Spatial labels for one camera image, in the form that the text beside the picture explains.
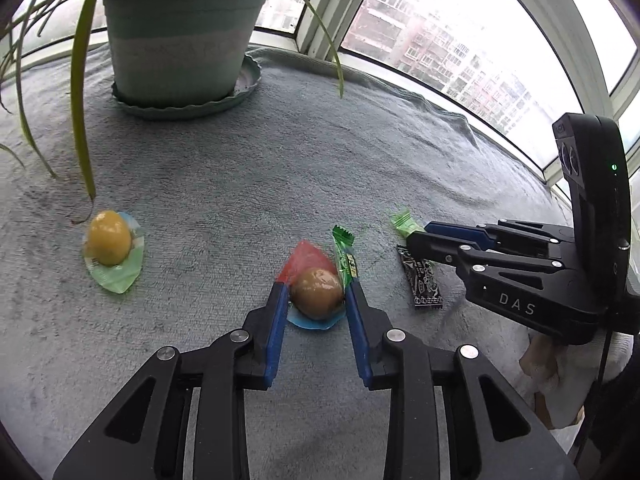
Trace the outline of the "white gloved right hand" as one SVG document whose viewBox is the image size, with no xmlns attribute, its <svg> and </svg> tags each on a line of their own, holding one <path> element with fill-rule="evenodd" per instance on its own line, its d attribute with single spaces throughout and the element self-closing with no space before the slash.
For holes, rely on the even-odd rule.
<svg viewBox="0 0 640 480">
<path fill-rule="evenodd" d="M 535 388 L 535 413 L 544 426 L 574 426 L 589 412 L 588 396 L 602 380 L 594 426 L 623 426 L 639 420 L 639 337 L 615 332 L 605 347 L 605 332 L 588 344 L 566 346 L 540 333 L 529 336 L 520 367 Z"/>
</svg>

